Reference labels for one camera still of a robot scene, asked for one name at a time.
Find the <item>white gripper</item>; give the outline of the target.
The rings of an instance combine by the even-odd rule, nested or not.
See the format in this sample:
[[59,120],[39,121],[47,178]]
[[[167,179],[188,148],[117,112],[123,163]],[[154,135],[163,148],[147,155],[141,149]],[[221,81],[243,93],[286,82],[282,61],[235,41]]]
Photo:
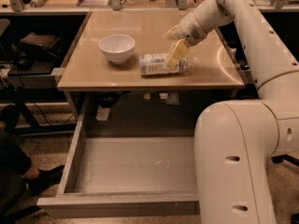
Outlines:
[[164,38],[179,40],[174,42],[165,59],[168,66],[179,63],[189,52],[190,46],[196,46],[207,36],[207,32],[193,14],[188,14],[179,23],[164,33]]

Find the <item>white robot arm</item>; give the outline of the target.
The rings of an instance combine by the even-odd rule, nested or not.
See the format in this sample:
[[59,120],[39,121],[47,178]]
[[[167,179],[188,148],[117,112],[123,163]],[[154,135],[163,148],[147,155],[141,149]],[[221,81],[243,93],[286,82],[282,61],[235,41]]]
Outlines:
[[215,28],[232,22],[258,92],[199,116],[194,159],[202,224],[277,224],[266,164],[299,143],[298,62],[254,0],[205,0],[167,32],[173,66]]

